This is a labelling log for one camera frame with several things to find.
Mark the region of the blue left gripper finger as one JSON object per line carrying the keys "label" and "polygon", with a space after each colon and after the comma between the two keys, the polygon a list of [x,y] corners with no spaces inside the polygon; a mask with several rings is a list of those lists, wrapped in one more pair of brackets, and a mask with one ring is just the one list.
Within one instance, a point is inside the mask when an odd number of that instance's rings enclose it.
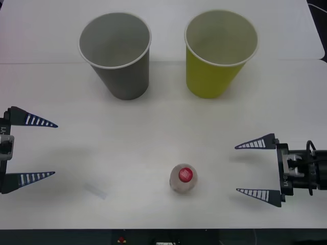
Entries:
{"label": "blue left gripper finger", "polygon": [[29,113],[19,107],[12,106],[4,112],[4,118],[13,126],[33,126],[57,128],[58,126],[40,116]]}
{"label": "blue left gripper finger", "polygon": [[8,194],[55,174],[55,171],[5,174],[1,194]]}

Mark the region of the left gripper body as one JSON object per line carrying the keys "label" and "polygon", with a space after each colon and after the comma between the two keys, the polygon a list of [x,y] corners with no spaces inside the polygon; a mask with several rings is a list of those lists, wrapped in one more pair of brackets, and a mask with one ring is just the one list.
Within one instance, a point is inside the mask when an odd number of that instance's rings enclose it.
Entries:
{"label": "left gripper body", "polygon": [[1,176],[6,173],[7,161],[12,159],[11,124],[1,118]]}

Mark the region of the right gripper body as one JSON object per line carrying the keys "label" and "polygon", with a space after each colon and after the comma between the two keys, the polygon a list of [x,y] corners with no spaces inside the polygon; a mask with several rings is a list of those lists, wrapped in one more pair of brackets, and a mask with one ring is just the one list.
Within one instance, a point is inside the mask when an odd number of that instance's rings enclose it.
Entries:
{"label": "right gripper body", "polygon": [[288,144],[276,144],[281,193],[294,195],[294,189],[307,189],[310,195],[318,188],[318,163],[313,143],[304,150],[290,150]]}

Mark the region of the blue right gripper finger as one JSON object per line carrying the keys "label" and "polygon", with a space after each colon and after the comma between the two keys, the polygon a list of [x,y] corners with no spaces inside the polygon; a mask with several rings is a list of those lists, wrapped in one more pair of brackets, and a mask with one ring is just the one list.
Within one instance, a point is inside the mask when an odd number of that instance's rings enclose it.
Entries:
{"label": "blue right gripper finger", "polygon": [[259,149],[259,150],[273,150],[276,149],[276,145],[279,140],[275,137],[274,133],[267,134],[260,138],[256,138],[242,144],[235,146],[235,149]]}
{"label": "blue right gripper finger", "polygon": [[278,190],[237,188],[236,191],[275,207],[281,207],[285,202],[285,195]]}

